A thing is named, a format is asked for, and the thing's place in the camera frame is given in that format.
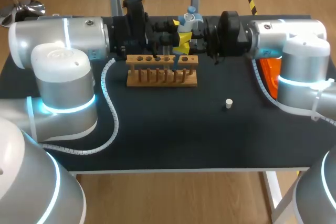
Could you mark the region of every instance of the cable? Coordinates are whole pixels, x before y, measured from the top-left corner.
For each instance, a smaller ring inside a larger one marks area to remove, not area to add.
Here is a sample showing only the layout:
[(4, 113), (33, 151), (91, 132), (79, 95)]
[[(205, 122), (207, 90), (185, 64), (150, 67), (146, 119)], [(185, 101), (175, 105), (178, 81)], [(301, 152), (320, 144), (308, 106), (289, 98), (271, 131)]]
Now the cable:
[(103, 149), (106, 149), (116, 138), (117, 133), (118, 133), (118, 129), (119, 129), (119, 120), (118, 120), (118, 115), (117, 112), (115, 111), (115, 108), (112, 104), (112, 101), (109, 97), (109, 94), (107, 92), (107, 88), (106, 88), (106, 74), (107, 71), (110, 69), (110, 67), (115, 63), (115, 59), (111, 59), (109, 60), (109, 62), (106, 63), (105, 67), (103, 68), (103, 71), (101, 73), (101, 78), (100, 78), (100, 84), (101, 84), (101, 89), (103, 92), (103, 95), (106, 99), (106, 102), (112, 112), (112, 116), (113, 116), (113, 120), (114, 120), (114, 129), (113, 129), (113, 133), (110, 137), (110, 139), (108, 139), (107, 142), (105, 142), (103, 145), (91, 149), (91, 150), (86, 150), (86, 151), (81, 151), (81, 150), (74, 150), (74, 149), (69, 149), (69, 148), (65, 148), (65, 147), (61, 147), (61, 146), (57, 146), (57, 145), (52, 145), (52, 144), (40, 144), (40, 146), (44, 149), (49, 149), (49, 150), (56, 150), (59, 152), (64, 152), (64, 153), (69, 153), (69, 154), (75, 154), (75, 155), (90, 155), (90, 154), (94, 154), (97, 152), (102, 151)]

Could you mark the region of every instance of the metal stool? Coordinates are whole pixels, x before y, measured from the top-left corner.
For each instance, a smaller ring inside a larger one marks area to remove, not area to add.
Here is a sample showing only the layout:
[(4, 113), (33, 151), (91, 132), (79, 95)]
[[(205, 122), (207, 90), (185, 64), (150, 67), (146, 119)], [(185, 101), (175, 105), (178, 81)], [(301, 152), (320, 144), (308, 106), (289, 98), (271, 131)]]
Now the metal stool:
[(9, 27), (12, 23), (24, 21), (26, 17), (44, 16), (44, 5), (36, 0), (12, 0), (13, 4), (0, 9), (0, 25)]

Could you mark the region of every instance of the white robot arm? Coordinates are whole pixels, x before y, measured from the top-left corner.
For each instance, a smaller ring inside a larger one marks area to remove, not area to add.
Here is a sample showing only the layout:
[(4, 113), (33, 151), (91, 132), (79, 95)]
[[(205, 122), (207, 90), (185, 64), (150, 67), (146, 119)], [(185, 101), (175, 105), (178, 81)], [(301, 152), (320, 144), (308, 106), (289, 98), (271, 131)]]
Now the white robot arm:
[(84, 192), (49, 153), (0, 118), (0, 223), (82, 224)]

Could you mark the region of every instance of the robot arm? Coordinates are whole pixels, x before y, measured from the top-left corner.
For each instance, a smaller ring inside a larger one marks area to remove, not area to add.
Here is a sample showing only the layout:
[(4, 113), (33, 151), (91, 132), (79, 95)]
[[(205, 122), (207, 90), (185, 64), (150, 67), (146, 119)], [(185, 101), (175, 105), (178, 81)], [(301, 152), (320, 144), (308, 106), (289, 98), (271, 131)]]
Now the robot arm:
[(39, 143), (88, 135), (97, 125), (97, 112), (87, 55), (42, 44), (31, 56), (41, 98), (0, 100), (1, 116)]
[(76, 179), (2, 118), (0, 185), (0, 223), (84, 223), (86, 200)]

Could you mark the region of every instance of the table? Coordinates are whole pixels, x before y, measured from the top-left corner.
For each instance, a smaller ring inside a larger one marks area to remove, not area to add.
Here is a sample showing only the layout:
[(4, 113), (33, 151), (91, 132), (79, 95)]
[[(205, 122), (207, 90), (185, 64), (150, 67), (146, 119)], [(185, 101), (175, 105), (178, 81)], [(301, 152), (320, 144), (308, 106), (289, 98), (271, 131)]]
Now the table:
[[(248, 17), (242, 16), (242, 22)], [(219, 19), (205, 18), (211, 24)], [(308, 17), (254, 17), (270, 18)], [(272, 105), (261, 92), (248, 59), (228, 57), (215, 66), (212, 59), (199, 55), (199, 62), (197, 88), (127, 88), (128, 67), (124, 62), (115, 63), (108, 72), (107, 86), (119, 117), (117, 138), (107, 149), (90, 156), (50, 153), (74, 174), (267, 171), (266, 184), (275, 208), (282, 197), (271, 171), (310, 167), (334, 146), (334, 126), (287, 114)], [(104, 64), (92, 64), (96, 83)], [(335, 76), (330, 64), (327, 78)], [(83, 139), (58, 145), (86, 150), (110, 137), (113, 119), (97, 84), (95, 93), (96, 129)], [(39, 96), (33, 73), (18, 69), (9, 57), (0, 76), (0, 98), (29, 95)], [(223, 110), (228, 98), (233, 106)]]

